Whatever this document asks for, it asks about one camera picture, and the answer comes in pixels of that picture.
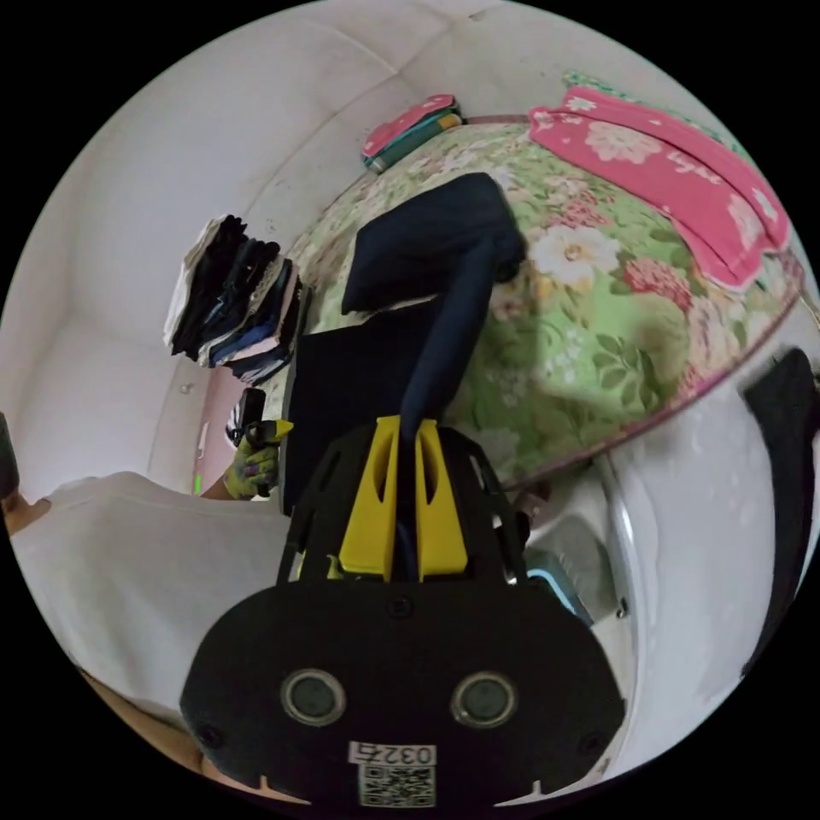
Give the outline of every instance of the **black strap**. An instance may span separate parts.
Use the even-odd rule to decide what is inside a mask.
[[[797,594],[811,537],[815,474],[812,443],[820,430],[820,393],[811,364],[788,351],[744,393],[771,463],[775,502],[775,566],[769,609],[743,674],[760,657]]]

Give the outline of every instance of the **green floral fabric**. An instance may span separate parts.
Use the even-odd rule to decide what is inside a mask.
[[[290,251],[316,289],[308,331],[341,315],[360,227],[471,172],[504,190],[528,258],[495,287],[446,423],[478,441],[507,486],[589,457],[708,389],[745,358],[800,283],[770,259],[745,294],[701,274],[671,222],[527,138],[523,125],[461,126],[362,179]],[[281,410],[280,375],[268,414]]]
[[[625,91],[621,91],[618,88],[615,88],[613,85],[609,85],[605,80],[599,79],[597,77],[592,77],[589,74],[584,74],[580,71],[573,71],[567,70],[564,71],[562,79],[564,80],[564,85],[567,88],[572,88],[575,85],[582,85],[584,88],[594,88],[596,91],[600,91],[603,94],[609,94],[610,97],[617,97],[619,100],[626,100],[627,103],[638,103],[639,105],[649,105],[648,102],[643,102],[642,100],[637,99],[637,97],[633,97],[630,94],[627,94]],[[666,106],[662,105],[655,105],[652,104],[653,108],[656,108],[658,111],[663,111],[664,114],[668,114],[670,117],[674,117],[676,120],[680,120],[681,122],[687,123],[687,125],[693,126],[697,128],[699,131],[702,131],[707,135],[707,137],[711,137],[712,139],[717,140],[721,145],[728,148],[730,151],[733,151],[738,156],[741,156],[749,165],[754,166],[754,162],[752,157],[746,152],[746,149],[740,143],[736,143],[733,139],[728,139],[723,134],[715,131],[714,128],[710,128],[709,126],[701,125],[701,123],[696,122],[695,120],[691,120],[689,117],[685,116],[684,114],[679,114],[677,111],[673,110],[672,108],[667,108]]]

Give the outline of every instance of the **black handheld device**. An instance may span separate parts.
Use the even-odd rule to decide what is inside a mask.
[[[8,498],[20,486],[15,450],[11,446],[11,435],[6,417],[0,413],[0,499]]]

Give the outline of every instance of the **white wall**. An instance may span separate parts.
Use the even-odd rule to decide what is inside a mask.
[[[252,235],[287,249],[360,176],[360,146],[378,123],[439,91],[468,117],[557,104],[567,68],[720,127],[637,54],[501,0],[324,0],[169,68],[74,163],[15,274],[0,326],[0,407],[30,479],[153,469],[163,483],[182,480],[184,439],[161,433],[167,444],[149,466],[152,431],[194,416],[193,402],[171,402],[163,417],[181,365],[161,331],[179,263],[209,218],[242,214]],[[44,442],[58,440],[70,453],[59,475],[40,477]]]
[[[67,322],[79,211],[96,145],[66,171],[32,229],[0,320],[0,410],[14,436],[31,379]]]
[[[170,356],[72,319],[39,367],[15,433],[24,494],[121,470],[147,474],[175,367]]]
[[[379,122],[438,91],[468,116],[525,113],[560,100],[568,67],[717,122],[623,46],[501,0],[325,0],[231,32],[105,126],[75,305],[159,344],[179,261],[208,219],[247,214],[254,235],[288,248],[361,174],[359,148]]]

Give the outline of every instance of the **pink towel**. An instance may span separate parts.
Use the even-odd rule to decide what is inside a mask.
[[[530,111],[530,139],[665,214],[704,275],[723,287],[745,289],[760,255],[788,244],[788,216],[766,180],[653,108],[573,88],[560,108]]]
[[[392,122],[383,122],[365,141],[361,155],[372,157],[387,148],[394,139],[400,137],[408,128],[417,125],[425,117],[436,111],[452,108],[455,97],[452,94],[434,94],[420,105],[414,105]]]

